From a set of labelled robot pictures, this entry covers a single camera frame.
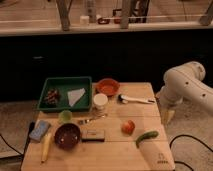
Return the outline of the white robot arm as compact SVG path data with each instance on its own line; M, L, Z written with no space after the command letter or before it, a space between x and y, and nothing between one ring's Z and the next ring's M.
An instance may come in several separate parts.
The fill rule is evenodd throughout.
M213 88L202 82L206 71L196 61L168 69L163 76L164 85L158 92L161 122L167 125L175 114L174 107L186 98L213 115Z

